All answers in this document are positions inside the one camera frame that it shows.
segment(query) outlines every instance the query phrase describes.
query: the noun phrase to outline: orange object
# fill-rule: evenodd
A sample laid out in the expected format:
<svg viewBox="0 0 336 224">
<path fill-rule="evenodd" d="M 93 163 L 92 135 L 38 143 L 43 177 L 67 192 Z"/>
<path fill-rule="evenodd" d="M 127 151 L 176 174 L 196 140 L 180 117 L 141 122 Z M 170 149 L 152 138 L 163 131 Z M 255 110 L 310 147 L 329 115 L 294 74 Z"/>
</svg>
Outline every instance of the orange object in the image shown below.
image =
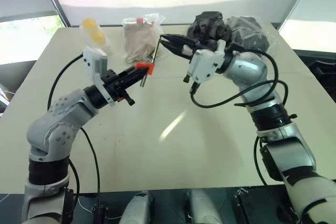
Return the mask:
<svg viewBox="0 0 336 224">
<path fill-rule="evenodd" d="M 140 68 L 149 68 L 147 71 L 147 74 L 149 74 L 150 76 L 153 74 L 154 71 L 154 66 L 155 63 L 148 63 L 148 62 L 137 62 L 134 65 L 135 69 L 140 69 Z"/>
</svg>

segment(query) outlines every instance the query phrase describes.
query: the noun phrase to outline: black cable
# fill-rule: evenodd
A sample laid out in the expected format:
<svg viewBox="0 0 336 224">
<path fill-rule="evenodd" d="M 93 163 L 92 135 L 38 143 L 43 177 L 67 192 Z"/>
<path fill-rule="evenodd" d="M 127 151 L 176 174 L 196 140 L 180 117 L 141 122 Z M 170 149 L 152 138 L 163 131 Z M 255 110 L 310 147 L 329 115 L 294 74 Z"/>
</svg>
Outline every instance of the black cable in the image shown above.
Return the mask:
<svg viewBox="0 0 336 224">
<path fill-rule="evenodd" d="M 278 81 L 279 83 L 281 83 L 283 85 L 283 87 L 285 88 L 285 94 L 283 96 L 283 100 L 282 100 L 282 103 L 283 105 L 286 104 L 287 102 L 287 98 L 288 98 L 288 85 L 283 82 L 283 81 Z M 265 186 L 265 188 L 267 189 L 268 191 L 268 194 L 273 198 L 273 200 L 279 205 L 280 209 L 282 210 L 282 212 L 287 216 L 288 220 L 290 220 L 292 223 L 296 223 L 293 219 L 292 219 L 292 216 L 291 214 L 287 211 L 287 209 L 284 207 L 284 205 L 281 203 L 281 201 L 278 199 L 278 197 L 270 190 L 268 184 L 266 183 L 264 177 L 262 176 L 261 174 L 261 171 L 260 171 L 260 168 L 259 168 L 259 165 L 258 165 L 258 159 L 257 159 L 257 145 L 258 145 L 258 142 L 259 142 L 259 146 L 260 148 L 262 148 L 262 142 L 259 141 L 259 137 L 257 136 L 256 139 L 255 139 L 255 142 L 254 142 L 254 145 L 253 145 L 253 160 L 254 160 L 254 164 L 255 164 L 255 167 L 256 167 L 256 170 L 257 170 L 257 173 L 258 173 L 258 176 L 262 182 L 262 184 Z"/>
<path fill-rule="evenodd" d="M 78 197 L 79 197 L 79 176 L 78 176 L 77 170 L 76 170 L 74 164 L 72 163 L 71 159 L 69 159 L 69 165 L 70 165 L 70 167 L 71 167 L 71 169 L 72 169 L 72 171 L 74 173 L 75 180 L 76 180 L 75 204 L 72 207 L 72 211 L 74 211 L 74 209 L 76 208 L 77 202 L 78 202 Z"/>
<path fill-rule="evenodd" d="M 91 151 L 93 153 L 94 164 L 96 166 L 96 172 L 97 172 L 97 207 L 99 209 L 99 207 L 100 207 L 100 174 L 99 174 L 98 160 L 97 160 L 95 149 L 93 148 L 93 145 L 90 141 L 88 133 L 82 127 L 80 128 L 80 130 L 84 133 L 86 139 L 88 140 Z"/>
<path fill-rule="evenodd" d="M 48 103 L 47 103 L 47 110 L 49 110 L 49 108 L 51 106 L 51 99 L 53 98 L 55 87 L 56 87 L 56 85 L 58 83 L 59 78 L 61 78 L 61 76 L 65 72 L 65 70 L 67 70 L 74 62 L 76 62 L 77 60 L 79 60 L 82 57 L 83 57 L 83 54 L 77 56 L 71 62 L 69 62 L 68 64 L 66 64 L 65 67 L 61 70 L 61 72 L 57 75 L 57 77 L 54 80 L 54 83 L 53 83 L 53 85 L 51 86 L 51 89 L 50 89 L 50 93 L 49 93 L 49 97 L 48 97 Z"/>
<path fill-rule="evenodd" d="M 47 109 L 49 110 L 50 106 L 51 106 L 51 100 L 53 98 L 53 94 L 54 94 L 54 91 L 55 91 L 55 87 L 59 81 L 59 79 L 61 78 L 62 74 L 74 63 L 76 62 L 77 60 L 79 60 L 80 58 L 83 57 L 83 54 L 80 54 L 79 56 L 77 56 L 76 58 L 74 58 L 72 61 L 70 61 L 68 64 L 66 64 L 63 69 L 60 71 L 60 73 L 57 75 L 57 77 L 55 78 L 54 80 L 54 83 L 53 85 L 51 86 L 51 89 L 50 89 L 50 93 L 49 93 L 49 97 L 48 97 L 48 104 L 47 104 Z M 93 157 L 94 157 L 94 164 L 96 166 L 96 171 L 97 171 L 97 205 L 100 206 L 100 175 L 99 175 L 99 167 L 98 167 L 98 161 L 97 161 L 97 156 L 96 156 L 96 152 L 95 152 L 95 149 L 93 148 L 93 145 L 91 143 L 91 140 L 90 140 L 90 137 L 88 135 L 88 133 L 81 127 L 80 128 L 82 130 L 82 132 L 84 133 L 89 145 L 90 145 L 90 148 L 91 148 L 91 151 L 93 153 Z M 74 164 L 72 163 L 72 161 L 69 159 L 69 164 L 70 164 L 70 167 L 74 173 L 74 176 L 75 176 L 75 179 L 76 179 L 76 197 L 75 197 L 75 204 L 74 204 L 74 207 L 73 207 L 73 210 L 75 209 L 76 205 L 77 205 L 77 202 L 78 202 L 78 197 L 79 197 L 79 188 L 80 188 L 80 184 L 79 184 L 79 177 L 78 177 L 78 173 L 76 171 L 76 168 L 74 166 Z"/>
<path fill-rule="evenodd" d="M 202 105 L 202 104 L 199 104 L 199 103 L 195 100 L 195 98 L 194 98 L 194 93 L 190 93 L 190 98 L 191 98 L 191 100 L 193 101 L 193 103 L 194 103 L 196 106 L 198 106 L 198 107 L 200 107 L 200 108 L 204 108 L 204 109 L 210 109 L 210 108 L 214 108 L 214 107 L 218 107 L 218 106 L 224 105 L 224 104 L 226 104 L 226 103 L 228 103 L 228 102 L 230 102 L 230 101 L 232 101 L 232 100 L 234 100 L 234 99 L 236 99 L 236 98 L 238 98 L 238 97 L 241 97 L 243 94 L 245 94 L 245 93 L 251 91 L 252 89 L 255 89 L 255 88 L 257 88 L 257 87 L 259 87 L 259 86 L 261 86 L 261 85 L 268 84 L 268 83 L 272 83 L 272 82 L 274 83 L 275 80 L 262 81 L 262 82 L 260 82 L 260 83 L 257 83 L 257 84 L 255 84 L 255 85 L 253 85 L 253 86 L 251 86 L 251 87 L 249 87 L 249 88 L 247 88 L 247 89 L 245 89 L 245 90 L 243 90 L 243 91 L 237 93 L 236 95 L 234 95 L 234 96 L 232 96 L 232 97 L 230 97 L 230 98 L 228 98 L 228 99 L 226 99 L 226 100 L 224 100 L 224 101 L 222 101 L 222 102 L 215 103 L 215 104 L 211 104 L 211 105 Z M 288 90 L 288 86 L 287 86 L 287 84 L 286 84 L 284 81 L 277 80 L 277 82 L 278 82 L 278 83 L 281 83 L 281 84 L 284 86 L 285 90 Z"/>
<path fill-rule="evenodd" d="M 272 58 L 271 55 L 269 55 L 266 52 L 263 52 L 261 50 L 255 50 L 255 49 L 248 49 L 247 52 L 253 52 L 255 54 L 261 54 L 263 56 L 265 56 L 271 63 L 274 69 L 274 82 L 272 84 L 272 86 L 270 87 L 270 89 L 266 92 L 266 94 L 264 94 L 262 97 L 254 100 L 254 101 L 250 101 L 250 102 L 245 102 L 245 103 L 237 103 L 235 104 L 236 106 L 253 106 L 254 104 L 263 101 L 265 98 L 267 98 L 275 89 L 278 80 L 279 80 L 279 71 L 278 71 L 278 66 L 275 62 L 275 60 Z"/>
</svg>

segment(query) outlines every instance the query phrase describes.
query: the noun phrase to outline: plastic bag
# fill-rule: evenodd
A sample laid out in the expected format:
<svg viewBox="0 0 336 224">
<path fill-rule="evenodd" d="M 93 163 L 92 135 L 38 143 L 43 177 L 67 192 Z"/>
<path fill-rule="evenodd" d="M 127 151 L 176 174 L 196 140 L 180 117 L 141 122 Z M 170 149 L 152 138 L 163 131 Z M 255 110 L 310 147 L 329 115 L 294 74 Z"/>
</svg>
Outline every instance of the plastic bag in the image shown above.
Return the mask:
<svg viewBox="0 0 336 224">
<path fill-rule="evenodd" d="M 232 42 L 245 49 L 258 49 L 273 55 L 277 41 L 268 30 L 262 27 L 259 18 L 253 16 L 233 16 L 225 20 L 231 29 Z"/>
<path fill-rule="evenodd" d="M 122 57 L 126 63 L 151 62 L 156 45 L 163 34 L 161 22 L 165 18 L 158 14 L 146 14 L 138 18 L 122 20 Z"/>
<path fill-rule="evenodd" d="M 79 26 L 88 46 L 102 49 L 108 57 L 112 57 L 112 45 L 100 25 L 93 18 L 86 18 Z"/>
</svg>

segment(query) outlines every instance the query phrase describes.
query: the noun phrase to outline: table surface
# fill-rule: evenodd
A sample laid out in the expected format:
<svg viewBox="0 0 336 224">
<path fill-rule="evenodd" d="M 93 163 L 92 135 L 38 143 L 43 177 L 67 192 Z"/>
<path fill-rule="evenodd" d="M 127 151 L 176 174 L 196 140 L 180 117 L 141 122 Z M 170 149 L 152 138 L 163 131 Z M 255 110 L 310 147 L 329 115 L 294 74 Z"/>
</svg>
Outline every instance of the table surface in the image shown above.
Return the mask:
<svg viewBox="0 0 336 224">
<path fill-rule="evenodd" d="M 289 85 L 286 108 L 298 114 L 295 121 L 315 155 L 318 172 L 335 179 L 336 106 L 278 32 L 270 24 L 263 28 L 277 39 L 271 53 L 280 79 Z M 165 33 L 172 34 L 185 34 L 186 29 L 184 25 L 163 27 Z M 120 70 L 125 67 L 119 57 L 122 28 L 104 30 L 115 52 L 109 67 Z M 48 93 L 58 72 L 81 53 L 84 45 L 79 28 L 59 29 L 0 119 L 0 193 L 24 192 L 27 129 L 46 112 Z M 253 163 L 256 128 L 248 112 L 233 102 L 213 109 L 196 107 L 190 100 L 190 84 L 182 81 L 188 62 L 167 51 L 161 53 L 164 57 L 157 61 L 145 87 L 135 84 L 128 89 L 135 105 L 123 101 L 106 106 L 84 126 L 97 153 L 101 190 L 261 185 Z M 272 78 L 271 67 L 268 78 Z M 84 64 L 77 62 L 60 79 L 54 97 L 91 84 Z M 277 90 L 283 95 L 281 86 Z M 196 98 L 211 104 L 237 91 L 231 81 L 214 76 L 202 85 Z M 95 192 L 93 156 L 81 132 L 72 146 L 71 159 L 80 177 L 81 192 Z M 277 184 L 268 177 L 260 157 L 259 162 L 266 182 Z M 70 186 L 76 186 L 72 172 Z"/>
</svg>

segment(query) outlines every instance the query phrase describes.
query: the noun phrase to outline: red cap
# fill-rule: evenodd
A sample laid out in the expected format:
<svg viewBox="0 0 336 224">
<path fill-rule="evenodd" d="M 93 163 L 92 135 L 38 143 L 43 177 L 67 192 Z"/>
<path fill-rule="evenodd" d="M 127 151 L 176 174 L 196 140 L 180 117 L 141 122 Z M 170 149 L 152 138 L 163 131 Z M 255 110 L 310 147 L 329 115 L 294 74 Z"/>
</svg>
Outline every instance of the red cap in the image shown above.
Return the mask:
<svg viewBox="0 0 336 224">
<path fill-rule="evenodd" d="M 136 23 L 137 23 L 137 24 L 142 24 L 142 23 L 143 23 L 143 18 L 137 18 Z"/>
<path fill-rule="evenodd" d="M 148 63 L 148 62 L 137 62 L 134 65 L 135 69 L 139 69 L 139 68 L 149 68 L 147 71 L 147 74 L 149 74 L 150 76 L 153 74 L 154 71 L 154 66 L 155 63 Z"/>
</svg>

